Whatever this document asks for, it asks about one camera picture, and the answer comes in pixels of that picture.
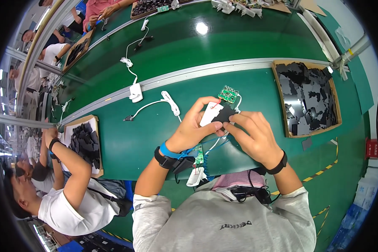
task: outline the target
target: green circuit board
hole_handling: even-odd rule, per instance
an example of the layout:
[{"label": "green circuit board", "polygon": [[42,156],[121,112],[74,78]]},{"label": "green circuit board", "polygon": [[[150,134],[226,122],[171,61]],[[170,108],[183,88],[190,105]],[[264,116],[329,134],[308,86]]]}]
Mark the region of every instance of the green circuit board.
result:
[{"label": "green circuit board", "polygon": [[197,151],[197,157],[195,158],[194,164],[203,164],[204,159],[203,159],[203,148],[202,144],[198,144],[195,146],[193,151]]},{"label": "green circuit board", "polygon": [[228,86],[225,86],[221,90],[221,92],[218,94],[218,97],[229,103],[235,103],[238,93],[239,92],[237,90],[230,88]]}]

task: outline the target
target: wristband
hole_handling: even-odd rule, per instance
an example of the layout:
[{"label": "wristband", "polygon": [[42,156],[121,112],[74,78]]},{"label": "wristband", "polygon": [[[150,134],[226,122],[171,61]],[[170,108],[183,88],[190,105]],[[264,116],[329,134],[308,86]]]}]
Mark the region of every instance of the wristband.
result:
[{"label": "wristband", "polygon": [[61,143],[60,140],[59,140],[58,138],[54,138],[54,139],[52,139],[52,141],[51,141],[50,144],[49,144],[49,150],[50,150],[51,153],[53,153],[53,151],[52,151],[52,147],[53,147],[53,145],[54,145],[56,142]]}]

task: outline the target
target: hand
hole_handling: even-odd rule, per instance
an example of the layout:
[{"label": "hand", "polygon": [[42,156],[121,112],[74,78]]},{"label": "hand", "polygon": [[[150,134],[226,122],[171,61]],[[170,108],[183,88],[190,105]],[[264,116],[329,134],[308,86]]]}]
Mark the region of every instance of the hand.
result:
[{"label": "hand", "polygon": [[108,7],[105,7],[103,10],[100,11],[101,16],[99,17],[99,20],[106,19],[107,17],[110,17],[115,11],[116,11],[116,6],[111,5]]},{"label": "hand", "polygon": [[44,132],[45,136],[43,139],[45,139],[46,147],[49,148],[50,142],[58,137],[58,129],[57,128],[50,128],[46,129]]},{"label": "hand", "polygon": [[267,169],[275,168],[283,158],[283,150],[276,144],[270,124],[261,112],[242,111],[230,117],[230,121],[242,126],[248,133],[224,122],[224,128],[231,133],[242,150]]},{"label": "hand", "polygon": [[64,43],[64,37],[63,36],[59,36],[58,39],[59,39],[59,43]]},{"label": "hand", "polygon": [[168,150],[179,153],[183,150],[193,148],[204,137],[214,132],[218,136],[224,135],[220,130],[222,127],[221,122],[212,122],[204,127],[200,127],[199,125],[204,114],[204,111],[200,112],[200,110],[209,102],[219,102],[219,100],[211,96],[197,99],[192,108],[186,113],[176,132],[166,141],[165,145]]},{"label": "hand", "polygon": [[89,17],[88,24],[90,25],[91,29],[94,28],[99,17],[100,17],[99,15],[93,15]]},{"label": "hand", "polygon": [[81,18],[78,15],[74,16],[74,21],[76,21],[76,23],[78,24],[81,24]]}]

